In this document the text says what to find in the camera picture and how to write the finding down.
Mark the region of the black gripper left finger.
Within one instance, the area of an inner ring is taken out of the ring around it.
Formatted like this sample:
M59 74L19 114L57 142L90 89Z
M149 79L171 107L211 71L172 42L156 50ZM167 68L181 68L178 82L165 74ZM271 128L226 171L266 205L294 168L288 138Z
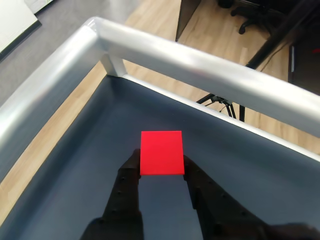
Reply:
M144 226L139 208L140 149L135 149L118 169L101 217L92 220L82 240L143 240Z

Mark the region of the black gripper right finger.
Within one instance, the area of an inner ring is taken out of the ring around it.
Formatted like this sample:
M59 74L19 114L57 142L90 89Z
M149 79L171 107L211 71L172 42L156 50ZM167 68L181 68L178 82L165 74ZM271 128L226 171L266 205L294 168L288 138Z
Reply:
M187 156L184 175L204 240L264 240L266 223L243 207Z

